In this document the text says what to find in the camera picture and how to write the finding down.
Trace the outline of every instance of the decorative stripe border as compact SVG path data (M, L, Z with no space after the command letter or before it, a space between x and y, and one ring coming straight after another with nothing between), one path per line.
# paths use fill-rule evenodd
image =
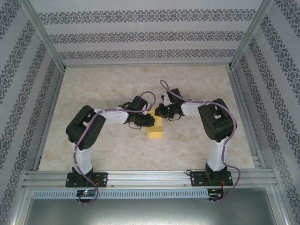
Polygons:
M235 49L153 49L60 52L63 60L232 57Z
M266 59L264 58L255 38L253 38L249 43L249 48L253 54L259 71L262 73L262 79L266 84L268 93L270 94L274 107L277 111L278 118L281 120L281 124L283 125L286 137L288 137L289 144L292 146L291 148L294 151L297 163L300 164L300 135L297 133L294 122L291 121L292 118L286 108L285 101L281 97L279 88L276 85L275 79L271 74Z
M300 7L298 3L295 0L276 0L275 2L291 28L294 29L297 38L300 38Z
M247 107L247 111L248 111L248 114L249 114L249 117L250 117L250 120L251 120L251 123L252 123L252 127L253 127L253 130L254 130L254 133L255 133L255 136L256 136L256 139L257 139L257 143L258 143L258 145L259 145L259 149L261 150L261 153L262 153L263 161L264 161L264 163L265 163L265 165L266 165L266 168L268 168L267 161L266 161L265 156L264 156L264 152L262 151L262 145L261 145L261 143L260 143L260 141L259 141L259 137L258 137L258 135L257 135L257 131L256 131L256 128L255 128L255 125L254 125L254 121L253 121L252 115L251 115L251 113L250 113L248 103L247 103L247 101L246 101L246 97L245 97L245 94L244 94L244 90L243 90L243 87L242 87L242 85L241 85L241 83L240 83L240 78L238 77L238 72L237 72L236 69L234 69L234 71L235 71L235 75L236 75L237 81L239 82L239 86L240 86L241 93L242 93L242 95L243 95L243 97L244 97L244 100L245 100L245 105L246 105L246 107Z
M9 183L7 184L7 188L4 191L4 198L2 198L2 204L0 205L0 224L5 224L5 220L8 217L8 213L11 208L11 204L13 202L13 198L16 194L16 188L18 182L20 180L20 176L22 170L24 168L24 164L26 161L26 157L31 145L32 138L34 136L34 132L36 126L38 124L38 120L43 108L43 104L53 77L53 73L55 71L56 65L53 59L51 59L49 67L47 69L43 84L38 94L38 98L36 100L35 107L31 114L31 118L28 123L28 127L26 129L26 134L23 138L22 145L20 146L18 157L16 158L14 169L12 170L12 174L9 177Z
M20 8L21 4L18 0L7 0L4 2L0 10L0 41L3 39Z
M38 141L37 150L35 151L36 154L35 154L34 159L33 159L33 164L32 164L32 168L31 168L32 171L33 171L33 167L34 167L34 164L35 164L36 159L37 159L37 156L38 156L38 150L39 150L39 148L40 148L40 146L41 146L42 139L43 139L43 136L44 136L44 132L45 132L46 127L47 127L47 121L48 121L49 115L50 115L50 113L51 113L51 107L52 107L53 101L54 101L54 99L55 99L56 89L57 89L57 87L58 87L58 85L59 85L60 77L63 76L63 74L64 74L64 71L62 71L62 72L60 73L60 75L59 75L59 77L58 77L58 80L57 80L57 82L56 82L56 85L55 85L55 89L54 89L54 92L53 92L53 96L52 96L51 102L50 102L50 104L49 104L49 109L48 109L48 112L47 112L47 117L46 117L46 119L45 119L45 125L44 125L44 127L43 127L42 132L41 132L41 137L40 137L40 139L39 139L39 141Z
M38 75L38 71L41 67L46 52L47 48L44 43L41 42L26 75L25 82L22 85L22 88L16 100L16 104L14 105L14 109L11 112L12 114L9 116L7 126L4 128L2 139L0 140L0 169L2 169L2 164L6 160L6 155L8 154L10 143L15 136L15 131L17 130L20 123L24 108L27 104L27 100L31 93L33 84Z
M280 178L282 179L282 183L285 186L284 188L287 193L287 198L290 199L289 201L290 206L293 208L293 213L295 214L296 221L300 223L300 208L299 208L300 200L298 198L299 195L297 193L297 188L293 184L293 179L291 178L291 173L288 170L288 165L286 164L285 158L282 156L282 152L278 144L278 140L276 138L276 135L273 132L272 124L270 123L270 119L266 112L265 106L263 104L262 97L259 93L258 87L254 81L249 64L244 55L240 59L240 65L243 69L244 76L248 83L248 87L251 91L251 95L255 103L256 110L258 112L258 115L260 116L260 121L263 126L263 130L265 132L267 141L269 143L270 150L273 154L275 165L277 166L277 169L279 171L279 175Z
M267 38L273 53L275 54L278 63L281 66L282 71L285 73L287 81L292 87L293 93L296 94L298 103L300 104L300 75L299 69L294 64L294 60L290 57L290 54L280 39L278 32L276 31L274 25L272 24L269 17L266 15L260 27Z
M44 25L178 21L251 21L255 9L168 9L39 13Z
M34 26L32 25L31 21L28 20L20 37L18 38L17 43L14 46L12 54L9 56L7 63L0 74L0 105L6 96L8 88L10 87L10 83L12 82L12 78L14 78L15 73L19 68L21 60L23 59L35 32L36 30Z
M50 35L54 44L154 42L154 41L240 41L243 31L124 32Z

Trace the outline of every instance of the patterned wallpaper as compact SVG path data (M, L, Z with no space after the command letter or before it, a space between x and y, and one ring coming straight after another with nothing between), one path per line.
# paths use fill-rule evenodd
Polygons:
M0 225L31 170L61 72L17 0L0 3Z
M300 224L299 15L296 0L274 1L235 68L292 224Z
M229 63L262 0L33 0L67 66Z

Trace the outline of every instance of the beige tiled floor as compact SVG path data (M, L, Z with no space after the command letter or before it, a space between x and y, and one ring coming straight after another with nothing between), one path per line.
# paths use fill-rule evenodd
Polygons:
M73 150L65 129L84 105L106 109L131 101L145 90L153 91L157 103L165 91L179 88L194 100L222 98L237 119L227 162L239 168L254 168L233 92L224 66L68 68L51 123L39 170L71 170ZM149 102L152 97L146 96ZM201 119L182 117L163 121L164 138L149 139L144 128L116 124L102 129L92 150L95 170L203 169L209 157L210 139Z

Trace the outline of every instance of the perforated metal strip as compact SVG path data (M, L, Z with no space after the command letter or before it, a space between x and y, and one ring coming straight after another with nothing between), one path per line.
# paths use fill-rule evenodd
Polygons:
M33 199L75 199L77 190L35 190ZM208 198L207 189L100 190L98 199Z

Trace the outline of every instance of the yellow sponge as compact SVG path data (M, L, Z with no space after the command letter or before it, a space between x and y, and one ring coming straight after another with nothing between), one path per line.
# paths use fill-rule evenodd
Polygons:
M154 117L154 126L152 127L146 127L146 134L149 138L154 139L162 139L163 138L163 118L158 117L155 115L155 109L157 107L154 106L152 109L147 112L147 114L151 114L151 116Z

